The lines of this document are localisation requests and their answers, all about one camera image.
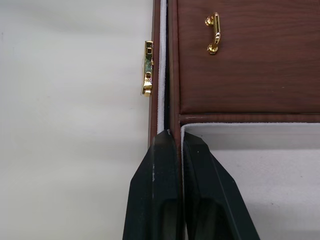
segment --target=metal hardware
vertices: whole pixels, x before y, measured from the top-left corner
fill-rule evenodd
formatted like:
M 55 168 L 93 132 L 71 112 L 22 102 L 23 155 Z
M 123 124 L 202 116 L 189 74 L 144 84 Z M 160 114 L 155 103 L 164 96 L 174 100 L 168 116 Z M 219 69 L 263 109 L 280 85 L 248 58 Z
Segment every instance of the metal hardware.
M 211 55 L 214 55 L 218 51 L 218 44 L 221 39 L 219 14 L 215 12 L 212 16 L 208 16 L 205 20 L 205 24 L 209 27 L 213 27 L 213 41 L 209 44 L 207 50 Z
M 142 79 L 142 92 L 141 94 L 150 97 L 152 91 L 152 76 L 154 65 L 154 42 L 145 41 L 144 43 L 144 66 L 143 66 L 143 79 Z

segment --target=gold hook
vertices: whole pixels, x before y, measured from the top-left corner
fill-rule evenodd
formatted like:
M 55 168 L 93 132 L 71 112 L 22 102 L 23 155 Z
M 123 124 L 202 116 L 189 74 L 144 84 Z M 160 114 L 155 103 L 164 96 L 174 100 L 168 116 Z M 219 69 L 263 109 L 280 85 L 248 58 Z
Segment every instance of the gold hook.
M 205 24 L 209 27 L 213 27 L 213 41 L 209 44 L 207 50 L 211 55 L 214 55 L 218 51 L 218 44 L 221 39 L 219 14 L 215 12 L 212 16 L 208 16 L 205 20 Z

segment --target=white velvet lining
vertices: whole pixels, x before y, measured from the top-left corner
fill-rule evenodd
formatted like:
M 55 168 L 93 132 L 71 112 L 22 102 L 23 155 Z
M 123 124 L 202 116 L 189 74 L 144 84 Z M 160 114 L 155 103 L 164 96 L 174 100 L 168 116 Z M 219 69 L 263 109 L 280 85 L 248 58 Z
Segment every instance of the white velvet lining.
M 166 38 L 167 38 L 167 0 L 160 2 L 159 76 L 157 133 L 165 129 L 165 85 L 166 85 Z
M 261 239 L 320 239 L 320 123 L 194 123 L 182 146 L 185 131 L 235 179 Z

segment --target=white surface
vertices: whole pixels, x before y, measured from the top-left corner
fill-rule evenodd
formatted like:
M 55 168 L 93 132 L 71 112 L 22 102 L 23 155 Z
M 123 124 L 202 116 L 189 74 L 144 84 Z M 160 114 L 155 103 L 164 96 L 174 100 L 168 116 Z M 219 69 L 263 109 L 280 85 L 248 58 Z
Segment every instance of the white surface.
M 261 240 L 320 239 L 320 124 L 198 123 L 235 179 Z
M 166 88 L 166 45 L 167 45 L 167 0 L 160 2 L 160 40 L 157 133 L 165 130 L 165 88 Z
M 1 240 L 122 238 L 152 4 L 0 0 Z

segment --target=gold clasp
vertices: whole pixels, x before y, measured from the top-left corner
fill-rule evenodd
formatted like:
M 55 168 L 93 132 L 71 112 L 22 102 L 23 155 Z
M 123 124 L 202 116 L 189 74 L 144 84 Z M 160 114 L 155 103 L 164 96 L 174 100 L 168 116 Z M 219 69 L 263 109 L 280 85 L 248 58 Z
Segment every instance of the gold clasp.
M 208 16 L 205 20 L 205 24 L 209 27 L 213 27 L 213 41 L 209 44 L 207 50 L 211 55 L 214 55 L 218 51 L 218 44 L 221 39 L 219 14 L 215 12 L 212 16 Z
M 152 91 L 152 76 L 154 65 L 154 42 L 145 41 L 144 43 L 144 65 L 141 94 L 150 97 Z

